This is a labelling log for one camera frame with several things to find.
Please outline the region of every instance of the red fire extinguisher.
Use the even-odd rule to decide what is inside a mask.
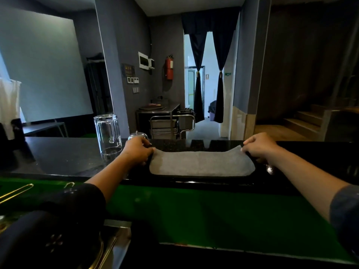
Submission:
[[[166,79],[173,80],[173,55],[166,58]]]

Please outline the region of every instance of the projector screen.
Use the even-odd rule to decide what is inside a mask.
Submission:
[[[91,114],[74,23],[0,7],[0,52],[9,76],[22,82],[26,122]]]

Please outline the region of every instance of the dark sleeve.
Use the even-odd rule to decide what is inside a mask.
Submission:
[[[99,240],[105,205],[87,183],[44,198],[0,235],[0,268],[77,268]]]
[[[359,258],[359,186],[346,186],[334,196],[330,223],[340,243]]]

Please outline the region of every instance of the staircase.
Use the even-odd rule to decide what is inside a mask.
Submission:
[[[284,119],[284,125],[308,139],[317,140],[324,110],[324,106],[312,104],[311,111],[296,112],[294,118]]]

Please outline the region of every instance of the wall sign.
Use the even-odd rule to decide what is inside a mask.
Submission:
[[[126,64],[126,63],[121,63],[121,73],[123,77],[135,77],[135,66],[130,65],[130,64]]]

